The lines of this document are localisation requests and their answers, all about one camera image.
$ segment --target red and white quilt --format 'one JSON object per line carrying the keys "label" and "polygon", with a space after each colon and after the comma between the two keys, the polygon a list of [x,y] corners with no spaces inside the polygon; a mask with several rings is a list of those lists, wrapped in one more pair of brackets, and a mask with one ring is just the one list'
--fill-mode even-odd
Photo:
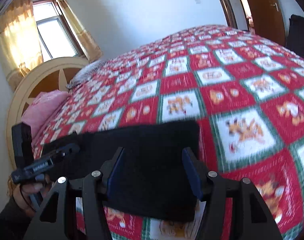
{"label": "red and white quilt", "polygon": [[[294,239],[304,224],[304,60],[257,35],[195,27],[110,60],[72,91],[37,142],[35,157],[43,144],[74,130],[178,119],[199,122],[209,169],[250,178],[284,239]],[[204,206],[198,203],[195,221],[187,224],[110,208],[106,216],[114,239],[194,239]]]}

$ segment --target finger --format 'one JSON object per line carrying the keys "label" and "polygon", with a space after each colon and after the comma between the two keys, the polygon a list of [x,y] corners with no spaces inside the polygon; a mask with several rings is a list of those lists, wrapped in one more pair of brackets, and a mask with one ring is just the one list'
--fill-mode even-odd
{"label": "finger", "polygon": [[51,190],[52,184],[47,184],[45,188],[41,189],[42,197],[45,198],[48,192]]}
{"label": "finger", "polygon": [[50,184],[50,176],[48,174],[45,175],[45,181],[47,184]]}
{"label": "finger", "polygon": [[22,186],[22,193],[25,193],[25,195],[38,193],[41,188],[43,188],[42,183],[26,184]]}

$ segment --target metal screw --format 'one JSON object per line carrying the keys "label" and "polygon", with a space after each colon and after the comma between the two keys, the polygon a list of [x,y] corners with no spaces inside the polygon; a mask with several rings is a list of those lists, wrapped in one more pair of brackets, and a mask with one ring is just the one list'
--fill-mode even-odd
{"label": "metal screw", "polygon": [[60,184],[62,184],[62,183],[64,183],[64,182],[66,182],[66,178],[65,177],[60,177],[59,179],[58,179],[58,183],[60,183]]}
{"label": "metal screw", "polygon": [[100,176],[101,175],[101,172],[100,171],[93,171],[92,172],[92,176],[93,177],[98,177],[98,176]]}
{"label": "metal screw", "polygon": [[209,171],[208,175],[212,178],[215,178],[217,176],[217,173],[215,171]]}
{"label": "metal screw", "polygon": [[242,181],[245,183],[245,184],[250,184],[251,183],[251,180],[249,178],[243,178]]}

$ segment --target door handle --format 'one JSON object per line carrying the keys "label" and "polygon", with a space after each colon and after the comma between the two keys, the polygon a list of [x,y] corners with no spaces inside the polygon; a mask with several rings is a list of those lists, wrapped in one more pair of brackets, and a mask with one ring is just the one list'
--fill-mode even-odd
{"label": "door handle", "polygon": [[277,3],[273,3],[273,4],[271,4],[271,6],[274,6],[276,8],[276,10],[279,11],[279,7],[278,7]]}

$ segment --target curtain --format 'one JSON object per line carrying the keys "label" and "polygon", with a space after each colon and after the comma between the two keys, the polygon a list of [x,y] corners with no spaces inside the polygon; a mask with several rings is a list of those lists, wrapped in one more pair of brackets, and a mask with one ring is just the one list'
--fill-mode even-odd
{"label": "curtain", "polygon": [[0,17],[0,61],[13,91],[43,63],[32,0],[13,0]]}
{"label": "curtain", "polygon": [[74,33],[79,45],[81,46],[85,56],[89,62],[98,60],[103,56],[103,53],[97,43],[94,41],[91,34],[83,27],[79,19],[71,10],[67,0],[56,0],[60,9],[62,10],[65,19],[70,25],[71,30]]}

